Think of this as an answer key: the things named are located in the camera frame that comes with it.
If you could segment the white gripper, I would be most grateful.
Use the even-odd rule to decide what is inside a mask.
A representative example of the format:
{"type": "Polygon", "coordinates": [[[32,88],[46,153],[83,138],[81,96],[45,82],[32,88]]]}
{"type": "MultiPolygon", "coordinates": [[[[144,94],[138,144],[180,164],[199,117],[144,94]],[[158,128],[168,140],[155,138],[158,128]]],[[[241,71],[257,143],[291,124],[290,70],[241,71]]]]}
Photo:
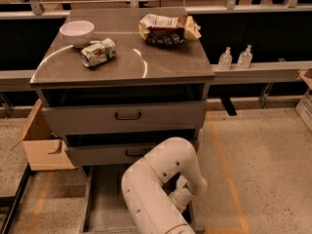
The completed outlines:
{"type": "Polygon", "coordinates": [[[193,194],[187,186],[187,179],[182,175],[177,179],[175,190],[170,193],[169,198],[180,213],[186,210],[188,203],[193,198],[193,194]]]}

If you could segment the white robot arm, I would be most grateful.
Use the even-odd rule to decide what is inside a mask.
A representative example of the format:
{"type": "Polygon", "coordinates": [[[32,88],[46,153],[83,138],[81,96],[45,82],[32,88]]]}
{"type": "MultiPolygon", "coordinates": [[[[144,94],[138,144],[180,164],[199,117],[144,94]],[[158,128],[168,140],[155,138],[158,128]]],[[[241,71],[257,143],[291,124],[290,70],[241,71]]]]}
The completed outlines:
{"type": "Polygon", "coordinates": [[[195,234],[182,212],[208,184],[188,140],[171,137],[156,145],[124,172],[121,187],[139,234],[195,234]]]}

